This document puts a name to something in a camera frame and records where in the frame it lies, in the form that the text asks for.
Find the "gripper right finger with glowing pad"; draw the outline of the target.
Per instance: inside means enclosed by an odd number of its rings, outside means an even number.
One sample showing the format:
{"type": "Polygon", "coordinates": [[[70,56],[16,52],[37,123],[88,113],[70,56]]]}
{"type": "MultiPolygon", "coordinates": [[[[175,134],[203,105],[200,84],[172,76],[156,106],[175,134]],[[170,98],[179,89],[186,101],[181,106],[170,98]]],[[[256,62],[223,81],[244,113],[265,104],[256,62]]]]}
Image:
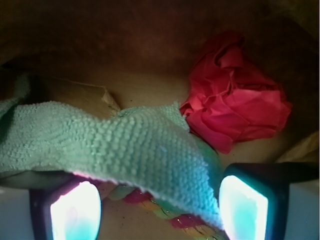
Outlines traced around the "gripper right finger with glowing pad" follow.
{"type": "Polygon", "coordinates": [[[320,170],[311,162],[233,163],[219,188],[230,240],[318,240],[320,170]]]}

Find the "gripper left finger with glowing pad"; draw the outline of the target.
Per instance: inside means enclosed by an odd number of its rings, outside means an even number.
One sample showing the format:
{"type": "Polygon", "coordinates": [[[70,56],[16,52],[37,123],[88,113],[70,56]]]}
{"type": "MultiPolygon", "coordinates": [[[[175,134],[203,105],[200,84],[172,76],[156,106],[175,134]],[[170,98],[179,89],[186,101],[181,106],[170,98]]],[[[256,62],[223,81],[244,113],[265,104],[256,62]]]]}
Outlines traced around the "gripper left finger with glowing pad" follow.
{"type": "Polygon", "coordinates": [[[0,186],[2,240],[96,240],[101,219],[99,190],[87,179],[0,186]]]}

